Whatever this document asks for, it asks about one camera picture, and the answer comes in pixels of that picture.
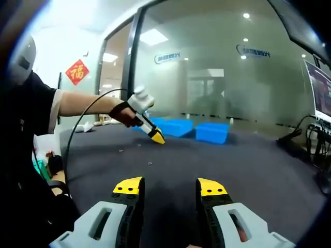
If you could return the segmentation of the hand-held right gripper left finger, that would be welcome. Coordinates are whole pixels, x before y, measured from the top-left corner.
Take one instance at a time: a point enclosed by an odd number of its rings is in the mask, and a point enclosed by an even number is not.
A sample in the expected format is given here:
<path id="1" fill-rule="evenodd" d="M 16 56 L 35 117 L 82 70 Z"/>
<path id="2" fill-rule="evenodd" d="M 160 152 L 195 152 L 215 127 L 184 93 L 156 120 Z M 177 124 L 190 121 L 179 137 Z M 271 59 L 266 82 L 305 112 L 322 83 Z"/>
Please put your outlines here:
<path id="1" fill-rule="evenodd" d="M 109 201 L 99 201 L 49 247 L 140 247 L 144 212 L 144 178 L 121 181 Z"/>

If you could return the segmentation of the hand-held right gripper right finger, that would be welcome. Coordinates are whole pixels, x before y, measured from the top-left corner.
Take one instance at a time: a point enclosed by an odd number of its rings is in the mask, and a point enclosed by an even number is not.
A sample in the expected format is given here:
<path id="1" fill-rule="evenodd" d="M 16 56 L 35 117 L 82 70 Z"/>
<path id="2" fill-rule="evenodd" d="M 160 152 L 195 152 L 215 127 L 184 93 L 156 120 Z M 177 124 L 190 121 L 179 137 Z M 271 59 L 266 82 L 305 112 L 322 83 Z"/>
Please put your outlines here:
<path id="1" fill-rule="evenodd" d="M 202 247 L 295 247 L 242 203 L 232 201 L 225 187 L 198 178 L 195 184 Z"/>

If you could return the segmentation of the person's left hand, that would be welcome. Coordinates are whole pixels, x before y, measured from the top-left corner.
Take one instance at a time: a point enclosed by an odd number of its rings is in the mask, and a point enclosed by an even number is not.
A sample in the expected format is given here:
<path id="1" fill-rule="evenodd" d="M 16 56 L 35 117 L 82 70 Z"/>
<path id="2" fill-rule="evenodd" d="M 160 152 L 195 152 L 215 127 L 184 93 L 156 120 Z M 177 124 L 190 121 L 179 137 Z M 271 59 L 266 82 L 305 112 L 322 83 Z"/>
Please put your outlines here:
<path id="1" fill-rule="evenodd" d="M 116 105 L 110 112 L 109 116 L 126 127 L 141 126 L 143 122 L 136 116 L 135 112 L 131 109 L 129 104 L 124 101 Z"/>

